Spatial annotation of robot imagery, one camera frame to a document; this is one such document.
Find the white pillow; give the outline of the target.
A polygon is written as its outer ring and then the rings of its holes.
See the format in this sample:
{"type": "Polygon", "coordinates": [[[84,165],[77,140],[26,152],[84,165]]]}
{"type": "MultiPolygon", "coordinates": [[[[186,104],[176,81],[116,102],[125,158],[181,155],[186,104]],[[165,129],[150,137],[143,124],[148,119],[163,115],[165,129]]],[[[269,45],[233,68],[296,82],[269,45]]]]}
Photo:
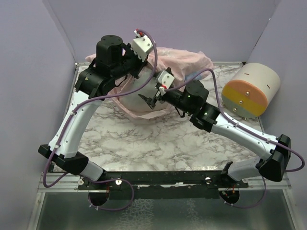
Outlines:
{"type": "MultiPolygon", "coordinates": [[[[122,92],[129,92],[139,88],[146,80],[148,80],[152,70],[149,67],[144,67],[139,73],[139,78],[128,81],[122,88],[122,92]]],[[[150,82],[137,92],[118,98],[118,106],[126,114],[133,118],[139,119],[154,119],[165,116],[169,113],[166,103],[157,102],[154,109],[151,109],[148,104],[139,95],[147,98],[153,98],[156,93],[156,81],[151,79],[150,82]]]]}

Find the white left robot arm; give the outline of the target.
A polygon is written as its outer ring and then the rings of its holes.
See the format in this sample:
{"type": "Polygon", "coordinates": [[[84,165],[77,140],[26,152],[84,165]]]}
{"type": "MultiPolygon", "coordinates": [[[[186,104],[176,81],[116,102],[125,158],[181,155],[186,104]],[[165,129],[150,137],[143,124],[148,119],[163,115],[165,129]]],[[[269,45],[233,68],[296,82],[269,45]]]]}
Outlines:
{"type": "Polygon", "coordinates": [[[105,186],[103,168],[78,152],[82,135],[105,96],[118,86],[116,80],[131,75],[138,77],[145,66],[153,44],[148,36],[136,33],[131,43],[116,35],[105,35],[96,45],[96,57],[79,74],[74,86],[74,100],[54,138],[41,145],[38,152],[64,171],[89,178],[95,189],[105,186]]]}

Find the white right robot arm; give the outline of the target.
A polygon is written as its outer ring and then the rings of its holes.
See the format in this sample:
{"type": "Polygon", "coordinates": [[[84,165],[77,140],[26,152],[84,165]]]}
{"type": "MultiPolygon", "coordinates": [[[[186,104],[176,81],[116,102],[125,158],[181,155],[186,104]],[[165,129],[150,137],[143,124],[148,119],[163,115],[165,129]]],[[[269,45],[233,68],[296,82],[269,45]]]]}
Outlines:
{"type": "Polygon", "coordinates": [[[187,84],[184,91],[174,90],[158,97],[140,97],[154,108],[157,101],[167,102],[191,116],[190,122],[200,130],[224,136],[254,152],[257,156],[241,162],[229,162],[224,167],[220,181],[232,187],[245,178],[262,176],[280,182],[291,157],[291,140],[282,134],[279,137],[259,132],[242,124],[207,103],[208,90],[198,80],[187,84]]]}

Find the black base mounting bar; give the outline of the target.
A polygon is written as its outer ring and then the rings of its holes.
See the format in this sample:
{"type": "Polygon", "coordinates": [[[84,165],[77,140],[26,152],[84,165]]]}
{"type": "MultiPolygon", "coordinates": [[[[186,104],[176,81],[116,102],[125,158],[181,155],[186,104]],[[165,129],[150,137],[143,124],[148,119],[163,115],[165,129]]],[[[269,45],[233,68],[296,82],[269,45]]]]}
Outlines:
{"type": "Polygon", "coordinates": [[[115,171],[106,172],[97,182],[84,179],[78,186],[97,197],[113,200],[135,199],[217,199],[220,189],[247,188],[243,181],[225,179],[216,171],[115,171]]]}

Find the beige orange yellow cylinder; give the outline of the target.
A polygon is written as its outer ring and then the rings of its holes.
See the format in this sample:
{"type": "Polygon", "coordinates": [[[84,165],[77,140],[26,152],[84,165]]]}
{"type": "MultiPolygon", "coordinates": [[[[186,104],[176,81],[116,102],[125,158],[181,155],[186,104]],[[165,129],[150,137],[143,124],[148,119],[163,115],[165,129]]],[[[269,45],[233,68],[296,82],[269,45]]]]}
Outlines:
{"type": "Polygon", "coordinates": [[[278,74],[260,63],[245,64],[223,87],[226,108],[245,119],[261,116],[281,86],[278,74]]]}

